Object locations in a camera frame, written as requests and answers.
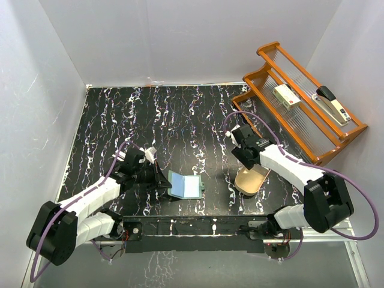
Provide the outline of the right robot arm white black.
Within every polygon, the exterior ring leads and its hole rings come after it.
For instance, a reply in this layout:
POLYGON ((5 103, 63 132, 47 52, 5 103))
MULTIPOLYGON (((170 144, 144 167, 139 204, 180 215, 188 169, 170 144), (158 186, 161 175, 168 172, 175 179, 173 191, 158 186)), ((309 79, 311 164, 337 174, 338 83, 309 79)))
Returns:
POLYGON ((269 214, 260 225, 264 233, 281 238, 291 228, 306 227, 325 233, 354 213, 342 177, 308 167, 280 145, 259 137, 248 124, 235 126, 226 136, 235 144, 232 154, 245 168, 256 165, 267 168, 291 183, 304 197, 300 205, 284 206, 269 214))

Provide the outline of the green card holder wallet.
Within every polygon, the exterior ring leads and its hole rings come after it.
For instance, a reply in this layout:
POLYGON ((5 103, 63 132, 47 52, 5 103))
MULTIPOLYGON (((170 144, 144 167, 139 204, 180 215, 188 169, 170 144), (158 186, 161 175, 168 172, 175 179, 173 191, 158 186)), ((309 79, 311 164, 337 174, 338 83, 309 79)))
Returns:
POLYGON ((169 171, 168 181, 172 185, 167 189, 168 195, 182 200, 201 199, 205 190, 200 175, 180 175, 169 171))

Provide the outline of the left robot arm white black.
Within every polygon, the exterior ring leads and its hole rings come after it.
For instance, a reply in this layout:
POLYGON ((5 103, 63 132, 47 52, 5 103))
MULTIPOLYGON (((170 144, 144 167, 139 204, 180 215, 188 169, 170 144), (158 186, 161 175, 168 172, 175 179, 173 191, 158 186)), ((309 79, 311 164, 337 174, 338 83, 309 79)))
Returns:
POLYGON ((100 236, 121 239, 122 216, 104 205, 135 185, 155 190, 172 186, 156 162, 155 153, 154 147, 119 152, 109 175, 67 200, 43 204, 27 237, 27 247, 59 266, 87 241, 100 236))

